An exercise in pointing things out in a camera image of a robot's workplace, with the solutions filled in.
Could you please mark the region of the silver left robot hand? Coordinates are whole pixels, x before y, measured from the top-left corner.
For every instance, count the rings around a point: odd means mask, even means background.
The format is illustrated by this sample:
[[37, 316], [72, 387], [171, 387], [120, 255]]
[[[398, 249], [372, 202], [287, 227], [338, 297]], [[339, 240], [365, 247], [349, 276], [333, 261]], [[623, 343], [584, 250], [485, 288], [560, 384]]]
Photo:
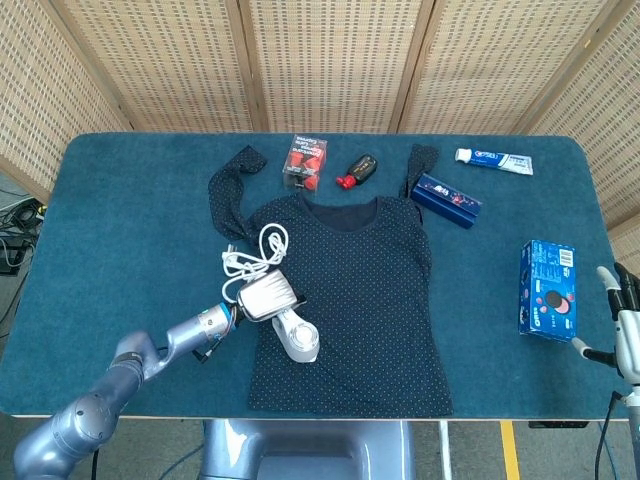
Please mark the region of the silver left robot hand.
[[292, 287], [280, 269], [275, 269], [241, 287], [236, 301], [247, 319], [261, 322], [296, 309], [307, 299]]

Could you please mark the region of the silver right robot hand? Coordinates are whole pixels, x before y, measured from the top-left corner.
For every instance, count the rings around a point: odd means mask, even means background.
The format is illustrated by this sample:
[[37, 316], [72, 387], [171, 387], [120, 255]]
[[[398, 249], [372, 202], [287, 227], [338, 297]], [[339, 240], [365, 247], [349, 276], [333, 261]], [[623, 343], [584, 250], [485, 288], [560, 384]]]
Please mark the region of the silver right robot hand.
[[617, 370], [632, 387], [639, 386], [639, 277], [621, 263], [614, 263], [611, 271], [598, 266], [597, 275], [604, 284], [614, 325], [615, 344], [612, 352], [598, 351], [578, 337], [571, 344], [579, 355]]

